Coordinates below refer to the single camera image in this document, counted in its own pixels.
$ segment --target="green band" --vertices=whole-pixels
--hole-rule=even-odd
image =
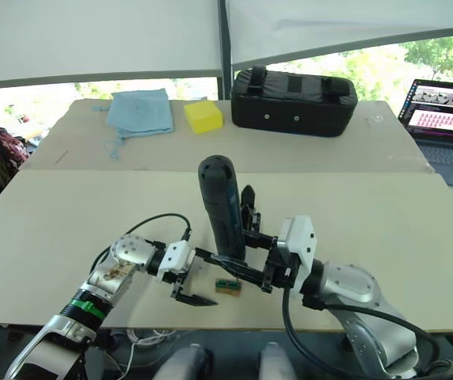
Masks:
[[[80,307],[82,310],[94,315],[95,317],[100,318],[101,320],[105,319],[105,314],[101,310],[97,309],[91,301],[79,301],[78,299],[72,299],[70,305]]]

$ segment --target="white table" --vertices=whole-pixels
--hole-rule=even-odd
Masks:
[[[232,124],[230,102],[218,101],[223,128],[193,134],[183,110],[172,101],[175,132],[127,139],[112,160],[104,147],[115,138],[107,112],[93,106],[110,101],[75,101],[22,169],[160,170],[195,172],[211,154],[224,154],[239,172],[400,172],[432,171],[417,144],[384,101],[361,101],[345,132],[335,138],[257,131]]]
[[[358,264],[411,322],[453,331],[453,197],[428,173],[238,173],[250,183],[262,230],[278,234],[285,217],[311,215],[317,258]],[[0,195],[0,322],[40,325],[58,313],[87,276],[93,258],[139,220],[176,211],[194,229],[191,243],[214,250],[196,173],[23,170]],[[181,221],[140,229],[177,239]],[[260,267],[265,252],[247,253]],[[214,292],[229,276],[203,264],[191,292],[219,302],[199,308],[175,302],[171,286],[138,275],[104,326],[179,329],[282,328],[281,292],[245,283],[240,298]],[[338,330],[327,312],[291,305],[295,327]]]

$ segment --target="black bag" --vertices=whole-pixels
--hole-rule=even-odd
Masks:
[[[355,87],[343,78],[241,71],[232,89],[232,120],[243,128],[338,136],[356,107]]]

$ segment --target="yellow sponge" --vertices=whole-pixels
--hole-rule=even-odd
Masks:
[[[213,101],[185,105],[186,119],[195,133],[209,132],[223,126],[223,114]]]

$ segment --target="laptop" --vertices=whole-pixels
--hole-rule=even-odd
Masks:
[[[453,83],[415,79],[399,121],[435,171],[453,186]]]

